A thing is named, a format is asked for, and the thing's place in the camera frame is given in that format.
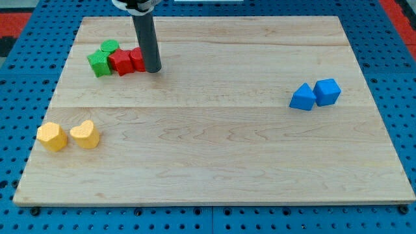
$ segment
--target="red surface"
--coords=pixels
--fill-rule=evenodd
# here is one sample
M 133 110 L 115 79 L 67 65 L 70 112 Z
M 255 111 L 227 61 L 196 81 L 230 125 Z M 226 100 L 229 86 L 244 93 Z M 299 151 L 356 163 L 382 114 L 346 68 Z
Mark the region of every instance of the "red surface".
M 136 71 L 138 72 L 145 72 L 146 69 L 144 67 L 143 57 L 142 57 L 142 50 L 138 48 L 134 48 L 130 52 L 130 59 L 135 67 Z
M 413 58 L 416 59 L 416 31 L 411 28 L 409 19 L 402 12 L 402 7 L 395 0 L 380 0 L 380 4 L 402 37 L 403 42 L 407 45 Z
M 18 38 L 32 13 L 0 13 L 0 37 Z
M 117 49 L 109 56 L 109 60 L 112 68 L 118 72 L 119 76 L 135 72 L 135 68 L 130 60 L 130 51 L 128 50 Z

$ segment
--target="blue pegboard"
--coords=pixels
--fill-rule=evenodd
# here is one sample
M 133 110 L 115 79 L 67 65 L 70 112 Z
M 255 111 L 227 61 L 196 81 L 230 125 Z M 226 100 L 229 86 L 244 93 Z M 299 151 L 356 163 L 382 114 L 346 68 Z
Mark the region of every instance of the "blue pegboard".
M 156 16 L 339 16 L 416 190 L 416 65 L 377 0 L 162 1 Z M 416 206 L 48 208 L 11 199 L 84 16 L 109 0 L 41 0 L 0 70 L 0 233 L 415 233 Z

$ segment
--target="yellow block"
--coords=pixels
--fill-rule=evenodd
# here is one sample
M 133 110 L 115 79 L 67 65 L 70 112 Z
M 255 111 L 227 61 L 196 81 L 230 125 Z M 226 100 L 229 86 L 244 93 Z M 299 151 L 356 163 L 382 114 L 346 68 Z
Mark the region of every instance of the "yellow block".
M 36 139 L 45 149 L 56 152 L 66 146 L 68 137 L 59 124 L 47 122 L 38 128 Z
M 99 133 L 92 120 L 85 120 L 80 126 L 73 127 L 70 134 L 81 148 L 92 149 L 98 145 Z

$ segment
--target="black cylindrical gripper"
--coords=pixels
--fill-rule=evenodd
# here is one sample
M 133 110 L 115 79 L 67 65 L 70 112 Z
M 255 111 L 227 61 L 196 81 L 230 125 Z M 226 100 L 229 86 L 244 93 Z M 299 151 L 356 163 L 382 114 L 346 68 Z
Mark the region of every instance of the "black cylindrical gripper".
M 133 23 L 135 24 L 137 40 L 142 50 L 146 71 L 150 73 L 158 72 L 162 68 L 162 64 L 152 12 L 144 16 L 133 16 Z

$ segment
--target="blue block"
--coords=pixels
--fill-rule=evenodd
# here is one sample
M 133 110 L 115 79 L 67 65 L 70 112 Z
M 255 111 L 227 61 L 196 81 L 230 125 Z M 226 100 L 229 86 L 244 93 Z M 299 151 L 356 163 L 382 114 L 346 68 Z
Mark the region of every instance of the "blue block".
M 310 111 L 317 97 L 312 92 L 311 87 L 304 83 L 294 94 L 290 107 Z
M 341 89 L 334 79 L 325 79 L 315 84 L 313 93 L 317 97 L 317 105 L 321 107 L 335 104 L 341 93 Z

